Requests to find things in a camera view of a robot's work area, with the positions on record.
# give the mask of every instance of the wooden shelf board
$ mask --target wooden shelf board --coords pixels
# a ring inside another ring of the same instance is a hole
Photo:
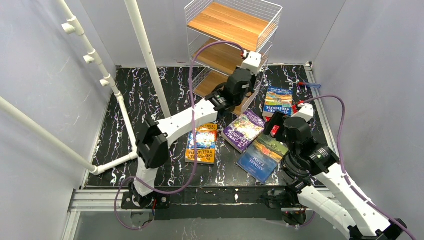
[[[224,74],[221,74],[217,71],[212,71],[209,73],[209,75],[201,82],[199,86],[194,90],[194,93],[201,96],[202,98],[206,97],[207,95],[211,94],[212,90],[215,89],[216,86],[219,84],[227,82],[228,77]],[[248,100],[247,97],[244,98],[243,103],[235,108],[233,111],[234,114],[237,116],[240,116],[242,111],[242,106],[246,103]]]
[[[238,43],[248,51],[256,51],[258,37],[267,25],[263,19],[216,2],[209,4],[187,24],[206,35]]]
[[[216,42],[215,39],[209,39],[201,48],[214,42]],[[243,62],[240,50],[227,44],[218,44],[206,48],[197,57],[197,60],[228,75],[233,74],[236,67]]]

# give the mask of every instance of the white wire rack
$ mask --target white wire rack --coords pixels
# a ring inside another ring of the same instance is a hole
[[[283,8],[277,4],[264,0],[193,0],[184,8],[187,25],[213,2],[268,22],[267,26],[262,30],[258,38],[255,39],[257,41],[256,52],[262,54],[260,65],[262,69],[265,69],[267,67],[269,54],[273,45],[271,38],[275,36],[275,32],[278,29]],[[213,35],[208,35],[194,28],[187,27],[189,58],[192,60],[193,55],[210,39],[215,39],[218,41],[225,40],[218,39]],[[228,76],[228,73],[223,72],[223,70],[215,69],[212,66],[201,62],[200,60],[197,60],[196,63],[204,66],[205,68],[193,80],[193,87],[195,89],[208,77],[212,71],[216,71]],[[263,72],[258,74],[254,85],[254,93],[244,103],[244,105],[241,106],[241,112],[247,110],[249,105],[258,94],[264,75],[265,74]]]
[[[193,80],[193,89],[196,89],[202,82],[205,80],[205,78],[212,72],[213,70],[205,67],[199,75],[197,75]]]
[[[185,19],[187,23],[193,20],[199,13],[201,13],[213,0],[193,0],[184,7]]]
[[[184,8],[187,24],[212,2],[222,4],[268,22],[268,25],[257,38],[257,52],[262,50],[277,31],[283,9],[280,5],[264,0],[193,0]]]

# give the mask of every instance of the shelving unit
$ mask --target shelving unit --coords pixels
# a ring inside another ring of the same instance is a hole
[[[262,69],[268,63],[271,39],[280,22],[282,7],[263,0],[193,0],[185,7],[188,54],[193,60],[203,46],[215,41],[231,41],[247,51],[262,54]],[[194,93],[201,97],[227,81],[243,59],[232,45],[219,44],[203,51],[196,63],[205,69],[193,80]],[[263,74],[258,74],[251,97],[233,112],[243,113],[259,91]]]

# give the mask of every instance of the white pipe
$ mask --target white pipe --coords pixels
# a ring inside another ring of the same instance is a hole
[[[85,49],[87,50],[87,53],[93,52],[94,51],[94,47],[93,47],[92,43],[90,42],[90,40],[87,38],[86,34],[84,33],[80,37],[82,39],[82,43],[84,44]]]
[[[122,112],[123,121],[125,122],[126,130],[128,132],[129,141],[131,142],[132,150],[137,151],[136,145],[136,136],[134,135],[133,126],[131,125],[130,117],[128,116],[127,109],[125,108],[124,97],[116,97],[120,106],[120,111]]]
[[[90,164],[86,159],[84,159],[82,156],[80,156],[78,153],[76,153],[66,144],[61,142],[59,139],[53,136],[46,129],[38,125],[35,121],[33,121],[31,118],[29,118],[27,115],[25,115],[23,112],[21,112],[15,106],[10,104],[1,96],[0,96],[0,108],[3,109],[6,113],[10,114],[16,121],[25,125],[27,128],[31,129],[34,133],[38,134],[40,137],[44,138],[49,143],[59,148],[62,152],[64,152],[69,157],[71,157],[73,160],[75,160],[75,162],[77,162],[84,168],[88,169],[91,173],[97,171],[96,166]]]
[[[83,26],[78,21],[77,17],[74,16],[72,11],[70,10],[69,6],[66,4],[65,0],[57,0],[60,6],[62,7],[63,11],[66,14],[67,17],[67,23],[65,23],[63,26],[63,29],[67,34],[75,33],[78,36],[81,37],[81,40],[87,50],[88,55],[84,56],[84,59],[86,62],[89,63],[96,63],[98,66],[98,69],[100,70],[101,74],[103,74],[103,79],[100,80],[100,83],[102,86],[109,86],[117,98],[119,102],[119,107],[122,112],[122,116],[125,122],[126,130],[128,131],[129,139],[131,141],[132,151],[137,151],[136,146],[136,137],[134,135],[133,127],[131,125],[130,117],[128,116],[127,108],[125,107],[124,98],[122,97],[121,92],[117,88],[117,83],[114,80],[114,78],[111,76],[111,74],[106,69],[105,65],[103,64],[102,59],[100,58],[99,54],[96,52],[96,50],[93,48],[93,45],[91,44],[90,40],[87,38],[85,31],[83,29]]]
[[[164,89],[162,88],[161,79],[159,78],[158,69],[156,67],[155,59],[153,58],[152,49],[150,48],[149,39],[145,26],[143,24],[142,15],[139,10],[137,0],[125,0],[126,9],[128,10],[129,17],[131,18],[132,26],[137,35],[138,43],[140,44],[141,51],[143,52],[144,60],[146,61],[148,72],[150,73],[151,80],[156,90],[157,98],[159,99],[160,106],[162,107],[165,118],[171,117],[170,108],[165,97]]]
[[[116,159],[114,161],[111,161],[111,162],[105,164],[105,165],[98,166],[97,167],[97,171],[96,172],[93,172],[93,174],[94,175],[102,174],[102,173],[104,173],[105,171],[107,171],[109,169],[112,169],[112,168],[114,168],[114,167],[116,167],[118,165],[124,164],[124,163],[128,162],[129,160],[133,160],[133,159],[136,159],[138,157],[139,156],[137,155],[137,151],[132,151],[132,152],[130,152],[126,156],[123,156],[121,158],[118,158],[118,159]]]
[[[69,8],[69,6],[66,4],[65,0],[58,0],[58,3],[60,4],[60,7],[63,9],[64,13],[66,14],[66,18],[68,20],[71,20],[74,17],[74,15],[72,14],[72,11]]]

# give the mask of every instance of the black marble surface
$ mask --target black marble surface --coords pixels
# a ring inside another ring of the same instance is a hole
[[[194,69],[193,78],[201,71]],[[170,112],[175,115],[190,104],[188,67],[159,68],[159,76],[163,90],[169,104]],[[285,83],[285,81],[307,82],[305,69],[301,65],[270,66],[265,70],[265,77],[257,97],[249,107],[258,116],[262,116],[267,86],[293,89],[294,101],[312,98],[312,92],[305,88]],[[118,88],[123,94],[132,126],[144,120],[147,114],[154,119],[163,119],[164,115],[159,106],[159,101],[154,90],[151,78],[146,68],[124,68],[117,71],[116,81]],[[218,130],[223,130],[228,124],[236,119],[230,114],[216,123]],[[319,142],[325,142],[323,127],[317,111],[311,120],[313,135]],[[159,168],[155,185],[157,187],[179,187],[189,178],[193,164],[185,162],[185,150],[187,146],[187,134],[172,144],[169,149],[170,159]],[[193,187],[254,187],[262,186],[252,176],[238,167],[235,162],[241,154],[228,144],[222,137],[218,137],[216,143],[216,162],[214,165],[199,164],[191,186]],[[131,150],[130,140],[125,128],[124,119],[115,96],[112,95],[104,119],[101,135],[97,142],[97,148],[93,157],[93,164],[103,165],[127,155]],[[86,188],[117,188],[121,181],[129,176],[135,176],[137,172],[137,160],[131,160],[119,165],[105,173],[95,176],[90,174]],[[284,185],[283,171],[279,166],[266,181],[266,186]]]

